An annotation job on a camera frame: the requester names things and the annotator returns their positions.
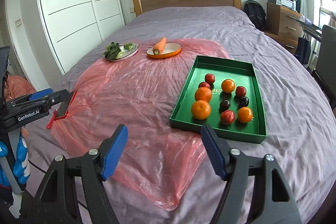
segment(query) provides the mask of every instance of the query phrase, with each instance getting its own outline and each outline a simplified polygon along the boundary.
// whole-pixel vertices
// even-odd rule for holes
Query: hand
[[[25,184],[30,176],[30,165],[28,162],[28,149],[24,137],[29,132],[25,128],[21,128],[19,143],[17,144],[16,161],[13,167],[13,174],[18,178],[18,182]],[[0,142],[0,157],[6,157],[8,154],[7,146]],[[0,166],[0,184],[4,187],[10,187],[7,177]]]

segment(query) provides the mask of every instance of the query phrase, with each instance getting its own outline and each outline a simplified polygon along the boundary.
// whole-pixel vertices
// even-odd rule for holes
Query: green box
[[[195,102],[194,95],[198,85],[204,81],[204,76],[207,73],[212,73],[215,76],[212,99],[209,102],[211,114],[205,120],[200,121],[193,118],[191,106]],[[246,96],[249,98],[248,107],[253,111],[253,119],[250,122],[243,124],[238,121],[237,113],[240,99],[235,96],[235,91],[228,94],[221,90],[221,84],[225,79],[232,79],[236,87],[242,85],[246,88]],[[236,120],[228,126],[221,124],[219,104],[222,100],[230,101],[230,110],[236,116]],[[253,65],[231,59],[198,55],[184,83],[169,122],[173,128],[195,133],[200,133],[201,126],[208,123],[221,138],[261,143],[267,136],[265,114]]]

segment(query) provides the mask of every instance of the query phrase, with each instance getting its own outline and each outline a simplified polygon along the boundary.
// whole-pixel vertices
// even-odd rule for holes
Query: metal screw
[[[98,150],[97,149],[91,149],[90,151],[89,151],[89,154],[91,155],[91,156],[94,156],[94,155],[97,155],[98,154]]]
[[[237,149],[237,148],[232,148],[231,149],[231,154],[235,155],[235,156],[238,156],[240,154],[240,150]]]
[[[273,155],[271,155],[271,154],[267,154],[267,155],[266,155],[266,160],[273,161],[273,160],[274,160]]]
[[[63,156],[62,155],[58,155],[55,157],[55,160],[56,161],[61,161],[63,159]]]

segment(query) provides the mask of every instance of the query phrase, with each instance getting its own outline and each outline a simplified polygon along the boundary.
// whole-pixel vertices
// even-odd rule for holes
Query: red plastic bag
[[[148,58],[157,41],[142,42],[129,59],[99,59],[89,67],[75,85],[67,118],[54,122],[52,134],[80,156],[125,124],[128,142],[113,178],[174,210],[206,152],[200,135],[171,128],[169,117],[196,55],[229,56],[217,42],[189,38],[170,41],[182,46],[174,57]]]

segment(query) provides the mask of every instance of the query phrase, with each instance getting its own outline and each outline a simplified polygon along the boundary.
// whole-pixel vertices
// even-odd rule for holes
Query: bed sheet
[[[256,30],[244,12],[233,7],[178,7],[142,14],[82,58],[60,79],[55,90],[72,90],[81,73],[101,58],[111,41],[159,37],[214,40],[231,58],[253,63],[268,137],[261,144],[229,141],[229,145],[251,156],[273,154],[297,199],[303,222],[307,223],[336,179],[336,120],[321,89],[304,67],[278,43]],[[69,157],[45,128],[50,118],[51,115],[27,126],[31,132],[27,140],[30,160],[44,170],[56,155]],[[32,169],[27,184],[31,194],[36,193],[42,176]],[[104,185],[121,224],[209,223],[224,190],[224,182],[214,174],[207,156],[173,211],[158,208],[140,193],[115,181]],[[253,178],[246,190],[240,223],[246,220],[252,189]],[[85,201],[80,189],[78,198]]]

